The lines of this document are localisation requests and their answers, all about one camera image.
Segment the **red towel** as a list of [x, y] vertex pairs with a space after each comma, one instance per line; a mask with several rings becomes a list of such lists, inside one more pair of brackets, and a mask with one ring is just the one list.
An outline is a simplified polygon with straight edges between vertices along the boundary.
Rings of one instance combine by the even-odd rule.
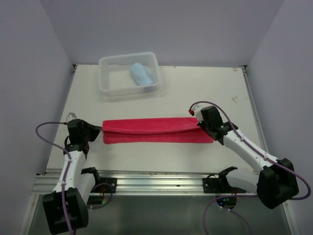
[[213, 143], [192, 117], [163, 117], [105, 120], [102, 124], [105, 144], [160, 142]]

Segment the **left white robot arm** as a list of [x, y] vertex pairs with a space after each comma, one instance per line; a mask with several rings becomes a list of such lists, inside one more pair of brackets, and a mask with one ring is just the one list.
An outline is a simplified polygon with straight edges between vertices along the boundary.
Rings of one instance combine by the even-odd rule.
[[53, 235], [74, 232], [89, 223], [87, 202], [102, 181], [95, 167], [85, 168], [89, 143], [95, 141], [101, 128], [78, 118], [66, 121], [68, 137], [62, 147], [64, 166], [52, 193], [43, 197], [48, 227]]

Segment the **light blue towel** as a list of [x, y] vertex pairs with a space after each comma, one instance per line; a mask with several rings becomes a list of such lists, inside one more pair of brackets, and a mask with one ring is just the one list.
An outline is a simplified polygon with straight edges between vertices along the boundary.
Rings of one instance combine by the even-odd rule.
[[154, 84], [150, 72], [141, 63], [135, 63], [130, 67], [131, 77], [139, 86], [148, 86]]

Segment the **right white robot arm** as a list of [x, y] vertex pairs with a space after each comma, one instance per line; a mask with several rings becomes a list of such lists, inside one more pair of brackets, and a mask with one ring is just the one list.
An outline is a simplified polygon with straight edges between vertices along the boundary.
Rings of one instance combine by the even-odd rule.
[[231, 166], [219, 172], [217, 179], [206, 178], [208, 185], [222, 192], [238, 188], [254, 193], [269, 209], [299, 193], [291, 161], [270, 155], [246, 138], [234, 123], [223, 122], [215, 106], [196, 105], [191, 112], [209, 137], [235, 152], [254, 170], [248, 173]]

